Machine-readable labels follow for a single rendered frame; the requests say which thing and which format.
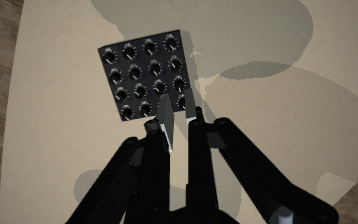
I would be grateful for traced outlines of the black knob box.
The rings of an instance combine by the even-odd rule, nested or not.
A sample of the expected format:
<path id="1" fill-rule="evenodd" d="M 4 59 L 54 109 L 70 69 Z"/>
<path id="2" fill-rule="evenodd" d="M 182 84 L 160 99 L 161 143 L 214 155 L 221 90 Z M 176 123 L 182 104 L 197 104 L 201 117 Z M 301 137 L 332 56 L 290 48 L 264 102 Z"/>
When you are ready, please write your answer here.
<path id="1" fill-rule="evenodd" d="M 185 111 L 191 87 L 179 29 L 97 50 L 122 122 L 156 116 L 167 93 L 173 113 Z"/>

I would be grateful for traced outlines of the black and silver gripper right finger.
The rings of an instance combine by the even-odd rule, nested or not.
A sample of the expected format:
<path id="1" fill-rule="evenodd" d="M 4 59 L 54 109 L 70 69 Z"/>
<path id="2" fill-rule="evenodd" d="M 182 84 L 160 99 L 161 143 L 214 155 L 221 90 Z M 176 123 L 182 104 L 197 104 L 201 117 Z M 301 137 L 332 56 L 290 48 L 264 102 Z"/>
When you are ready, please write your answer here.
<path id="1" fill-rule="evenodd" d="M 188 125 L 185 224 L 218 224 L 210 148 L 219 149 L 267 224 L 338 224 L 333 206 L 292 184 L 229 118 L 206 123 L 192 88 L 184 92 Z"/>

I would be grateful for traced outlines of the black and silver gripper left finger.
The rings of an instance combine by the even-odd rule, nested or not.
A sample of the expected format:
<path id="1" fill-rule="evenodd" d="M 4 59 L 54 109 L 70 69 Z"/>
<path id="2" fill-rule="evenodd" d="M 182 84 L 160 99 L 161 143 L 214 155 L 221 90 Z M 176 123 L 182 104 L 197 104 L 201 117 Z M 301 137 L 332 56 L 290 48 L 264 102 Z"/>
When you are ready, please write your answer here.
<path id="1" fill-rule="evenodd" d="M 123 141 L 65 224 L 120 224 L 124 214 L 123 224 L 154 224 L 155 210 L 170 211 L 174 113 L 168 93 L 144 127 L 146 139 Z"/>

